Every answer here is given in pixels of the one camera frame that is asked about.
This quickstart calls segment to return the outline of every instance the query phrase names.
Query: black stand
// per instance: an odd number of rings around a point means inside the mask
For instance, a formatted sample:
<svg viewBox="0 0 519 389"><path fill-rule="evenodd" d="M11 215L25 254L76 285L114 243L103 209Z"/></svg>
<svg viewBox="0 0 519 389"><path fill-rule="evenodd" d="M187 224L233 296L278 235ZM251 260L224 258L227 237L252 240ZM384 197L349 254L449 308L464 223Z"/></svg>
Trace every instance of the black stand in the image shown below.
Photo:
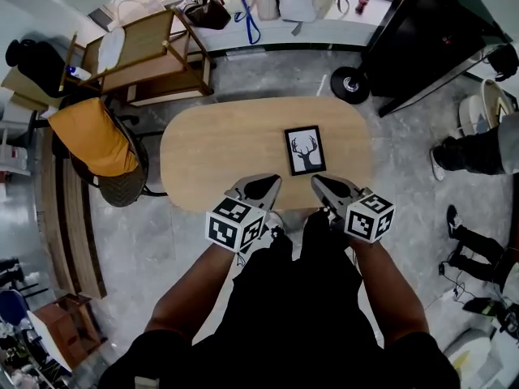
<svg viewBox="0 0 519 389"><path fill-rule="evenodd" d="M330 85L333 93L338 98L345 100L349 104L360 104L369 97L371 89L365 73L371 51L377 45L383 45L388 39L394 36L395 32L418 1L419 0L402 0L384 30L366 52L366 57L358 69L343 66L333 72Z"/></svg>

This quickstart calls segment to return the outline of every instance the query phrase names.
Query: red bottle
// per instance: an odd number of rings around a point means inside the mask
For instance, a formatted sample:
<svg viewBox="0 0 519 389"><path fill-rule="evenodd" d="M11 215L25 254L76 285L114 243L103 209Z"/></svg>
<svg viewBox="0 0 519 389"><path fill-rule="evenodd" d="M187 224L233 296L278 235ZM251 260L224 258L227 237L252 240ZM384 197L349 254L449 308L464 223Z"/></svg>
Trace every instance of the red bottle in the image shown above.
<svg viewBox="0 0 519 389"><path fill-rule="evenodd" d="M358 15L361 15L363 12L364 12L364 8L366 7L366 4L369 2L370 0L358 0L358 5L357 7L355 7L355 12L358 14Z"/></svg>

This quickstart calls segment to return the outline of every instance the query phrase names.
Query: oval table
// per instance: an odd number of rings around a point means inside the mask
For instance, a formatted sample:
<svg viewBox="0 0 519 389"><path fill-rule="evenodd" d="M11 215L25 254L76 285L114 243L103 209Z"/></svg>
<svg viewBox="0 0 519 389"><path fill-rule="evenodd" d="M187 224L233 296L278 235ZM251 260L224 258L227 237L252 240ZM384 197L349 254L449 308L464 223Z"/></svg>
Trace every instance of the oval table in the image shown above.
<svg viewBox="0 0 519 389"><path fill-rule="evenodd" d="M327 173L360 187L371 182L371 139L361 115L337 98L241 100L186 109L161 141L161 178L171 202L188 211L212 208L241 177L277 173L275 209L321 206L311 174L290 175L285 130L318 126Z"/></svg>

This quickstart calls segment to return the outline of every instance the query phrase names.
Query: blue strap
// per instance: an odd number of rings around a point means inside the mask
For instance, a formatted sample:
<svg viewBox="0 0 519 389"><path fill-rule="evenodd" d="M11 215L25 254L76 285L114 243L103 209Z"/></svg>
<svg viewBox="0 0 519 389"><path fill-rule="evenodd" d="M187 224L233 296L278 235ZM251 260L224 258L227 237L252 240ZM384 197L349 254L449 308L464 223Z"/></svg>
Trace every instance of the blue strap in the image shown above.
<svg viewBox="0 0 519 389"><path fill-rule="evenodd" d="M254 23L254 19L252 19L251 11L249 10L249 6L247 5L247 2L245 0L242 0L243 7L245 8L245 13L239 12L234 13L234 22L238 23L241 22L243 19L247 19L247 36L249 37L249 43L251 45L255 45L258 43L261 39L261 32L256 26L256 23ZM251 24L258 32L258 38L255 41L252 41L252 32L251 32Z"/></svg>

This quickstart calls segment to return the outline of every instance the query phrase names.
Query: deer antlers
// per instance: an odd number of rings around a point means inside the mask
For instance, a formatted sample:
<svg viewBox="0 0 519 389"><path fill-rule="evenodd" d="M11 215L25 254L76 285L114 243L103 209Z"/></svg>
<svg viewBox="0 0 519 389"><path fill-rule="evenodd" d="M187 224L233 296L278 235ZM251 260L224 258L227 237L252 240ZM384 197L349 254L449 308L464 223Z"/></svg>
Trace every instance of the deer antlers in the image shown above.
<svg viewBox="0 0 519 389"><path fill-rule="evenodd" d="M298 152L298 150L297 150L298 145L295 142L296 139L293 139L292 143L290 143L290 145L292 146L292 152L296 153L298 155L298 157L300 157L300 158L302 158L303 156L309 156L311 152L314 152L315 150L317 150L317 141L315 141L315 139L311 135L309 137L310 137L310 141L311 141L311 149L309 149L307 147L306 153L303 153L302 150L300 152Z"/></svg>

